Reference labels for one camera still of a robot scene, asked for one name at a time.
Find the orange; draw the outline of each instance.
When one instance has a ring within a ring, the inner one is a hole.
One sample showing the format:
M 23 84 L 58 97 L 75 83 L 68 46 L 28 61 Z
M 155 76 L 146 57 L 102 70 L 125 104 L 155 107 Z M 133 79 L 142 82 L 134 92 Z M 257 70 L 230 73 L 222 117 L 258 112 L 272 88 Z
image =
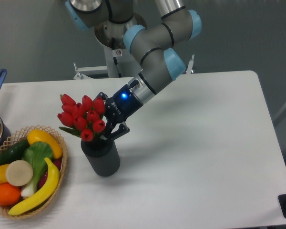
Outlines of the orange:
M 20 199 L 20 188 L 9 183 L 0 185 L 0 206 L 16 204 Z

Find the blue led light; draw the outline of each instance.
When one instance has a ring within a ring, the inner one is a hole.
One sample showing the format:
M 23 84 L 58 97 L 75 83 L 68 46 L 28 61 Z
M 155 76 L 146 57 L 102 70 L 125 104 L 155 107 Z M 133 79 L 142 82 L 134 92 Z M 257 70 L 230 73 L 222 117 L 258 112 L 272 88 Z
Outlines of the blue led light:
M 128 97 L 128 95 L 126 93 L 122 93 L 121 96 L 123 99 L 127 99 L 127 97 Z

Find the tulip bouquet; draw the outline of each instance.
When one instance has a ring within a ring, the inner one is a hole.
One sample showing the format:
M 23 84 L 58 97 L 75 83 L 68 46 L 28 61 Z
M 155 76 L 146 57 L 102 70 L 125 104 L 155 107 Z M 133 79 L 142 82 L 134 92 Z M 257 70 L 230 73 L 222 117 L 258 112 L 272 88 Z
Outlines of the tulip bouquet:
M 106 124 L 102 120 L 105 113 L 105 104 L 102 98 L 97 97 L 94 101 L 84 95 L 82 103 L 76 103 L 67 94 L 61 95 L 63 112 L 57 117 L 67 127 L 59 127 L 82 141 L 91 142 L 97 140 Z

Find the dark gray vase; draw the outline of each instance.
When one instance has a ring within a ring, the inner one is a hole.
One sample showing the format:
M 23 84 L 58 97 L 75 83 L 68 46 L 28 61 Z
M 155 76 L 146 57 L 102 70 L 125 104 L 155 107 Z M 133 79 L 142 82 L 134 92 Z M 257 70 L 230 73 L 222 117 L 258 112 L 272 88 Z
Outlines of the dark gray vase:
M 81 141 L 81 148 L 96 174 L 109 177 L 118 171 L 120 156 L 113 140 Z

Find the yellow banana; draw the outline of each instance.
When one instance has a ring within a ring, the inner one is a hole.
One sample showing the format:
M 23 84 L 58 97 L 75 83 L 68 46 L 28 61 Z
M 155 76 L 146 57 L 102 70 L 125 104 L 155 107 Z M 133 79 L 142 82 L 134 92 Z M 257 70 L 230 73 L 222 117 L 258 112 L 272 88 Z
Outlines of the yellow banana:
M 49 158 L 44 159 L 48 165 L 48 178 L 45 184 L 34 195 L 19 202 L 9 210 L 11 216 L 27 212 L 43 203 L 55 191 L 59 181 L 59 170 Z

